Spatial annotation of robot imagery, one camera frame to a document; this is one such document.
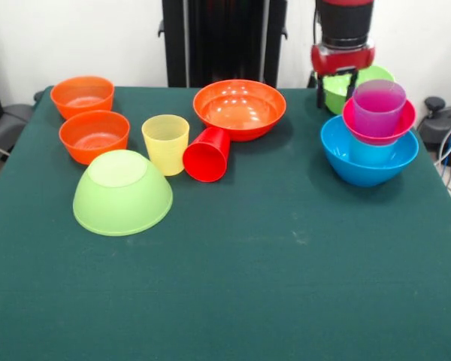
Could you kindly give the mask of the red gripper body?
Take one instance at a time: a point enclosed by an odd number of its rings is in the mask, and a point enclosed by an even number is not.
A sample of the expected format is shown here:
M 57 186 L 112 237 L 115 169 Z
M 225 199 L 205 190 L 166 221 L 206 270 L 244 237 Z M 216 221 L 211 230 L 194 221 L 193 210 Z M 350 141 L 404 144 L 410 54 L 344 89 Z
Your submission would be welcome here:
M 369 67 L 375 56 L 374 42 L 368 37 L 325 37 L 311 47 L 313 70 L 322 76 Z

